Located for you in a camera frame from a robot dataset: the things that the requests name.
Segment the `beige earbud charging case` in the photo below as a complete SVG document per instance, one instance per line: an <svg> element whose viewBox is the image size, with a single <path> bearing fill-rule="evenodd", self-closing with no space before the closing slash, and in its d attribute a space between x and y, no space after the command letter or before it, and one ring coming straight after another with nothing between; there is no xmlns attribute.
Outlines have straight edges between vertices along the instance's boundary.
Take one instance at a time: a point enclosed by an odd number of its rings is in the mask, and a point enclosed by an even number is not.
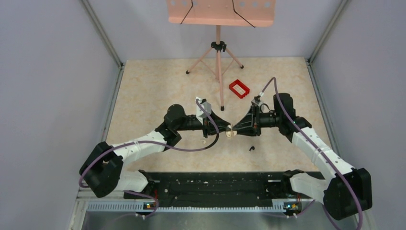
<svg viewBox="0 0 406 230"><path fill-rule="evenodd" d="M228 125L226 127L225 134L227 138L231 138L237 135L237 131L233 130L231 125Z"/></svg>

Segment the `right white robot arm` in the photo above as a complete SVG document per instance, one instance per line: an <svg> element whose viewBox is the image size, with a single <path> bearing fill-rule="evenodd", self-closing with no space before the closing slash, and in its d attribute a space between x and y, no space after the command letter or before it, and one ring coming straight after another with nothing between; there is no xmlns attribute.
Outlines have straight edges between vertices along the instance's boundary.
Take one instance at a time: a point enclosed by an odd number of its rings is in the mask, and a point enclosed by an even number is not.
<svg viewBox="0 0 406 230"><path fill-rule="evenodd" d="M288 170L282 176L281 192L286 197L304 194L324 205L335 220L342 220L372 208L372 179L369 172L356 169L338 156L303 117L297 116L288 93L274 95L274 109L264 112L255 97L247 114L232 130L236 135L256 137L262 128L278 131L298 147L323 175L317 179L301 170Z"/></svg>

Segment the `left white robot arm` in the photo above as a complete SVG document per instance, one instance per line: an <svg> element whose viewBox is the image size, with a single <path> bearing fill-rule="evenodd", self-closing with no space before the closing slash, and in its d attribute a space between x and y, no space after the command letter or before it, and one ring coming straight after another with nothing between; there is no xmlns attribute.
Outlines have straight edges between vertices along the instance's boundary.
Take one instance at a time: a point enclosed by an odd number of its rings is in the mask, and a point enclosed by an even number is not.
<svg viewBox="0 0 406 230"><path fill-rule="evenodd" d="M142 172L126 172L129 163L153 153L169 149L183 152L198 152L211 148L226 132L231 124L212 110L206 100L196 100L197 113L187 115L180 104L171 105L164 115L163 122L150 133L121 144L98 143L79 170L79 186L89 188L97 198L105 197L113 191L134 191L142 198L153 194L151 180ZM177 148L181 140L180 131L200 130L203 136L214 135L214 141L199 149Z"/></svg>

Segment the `red plastic box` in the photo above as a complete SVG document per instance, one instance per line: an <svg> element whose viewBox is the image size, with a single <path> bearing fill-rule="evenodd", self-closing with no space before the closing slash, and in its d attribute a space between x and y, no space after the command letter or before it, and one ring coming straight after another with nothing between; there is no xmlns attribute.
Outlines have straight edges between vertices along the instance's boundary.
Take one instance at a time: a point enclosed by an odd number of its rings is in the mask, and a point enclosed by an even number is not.
<svg viewBox="0 0 406 230"><path fill-rule="evenodd" d="M250 93L250 88L239 79L236 79L230 83L228 88L240 99L243 99Z"/></svg>

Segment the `pink music stand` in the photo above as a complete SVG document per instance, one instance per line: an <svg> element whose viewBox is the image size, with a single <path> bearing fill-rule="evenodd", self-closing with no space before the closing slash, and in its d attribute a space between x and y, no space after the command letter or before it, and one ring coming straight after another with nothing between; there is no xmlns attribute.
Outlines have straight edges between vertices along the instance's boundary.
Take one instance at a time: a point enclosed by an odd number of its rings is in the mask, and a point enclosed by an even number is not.
<svg viewBox="0 0 406 230"><path fill-rule="evenodd" d="M275 4L274 0L168 0L166 2L169 13L169 22L174 24L196 24L215 26L215 40L210 48L200 56L187 70L190 74L199 63L212 51L215 51L215 75L220 85L220 109L225 109L223 74L221 54L226 52L232 63L237 63L243 69L244 65L227 47L221 39L223 26L249 26L270 27L274 23Z"/></svg>

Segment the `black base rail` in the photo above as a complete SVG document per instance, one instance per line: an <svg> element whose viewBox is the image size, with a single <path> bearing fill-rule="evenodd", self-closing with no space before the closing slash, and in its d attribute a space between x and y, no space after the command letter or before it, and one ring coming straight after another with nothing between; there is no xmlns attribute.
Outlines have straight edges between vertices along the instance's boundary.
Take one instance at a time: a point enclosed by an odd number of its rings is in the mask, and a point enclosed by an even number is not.
<svg viewBox="0 0 406 230"><path fill-rule="evenodd" d="M271 207L278 199L304 200L287 193L282 172L147 172L143 194L159 207Z"/></svg>

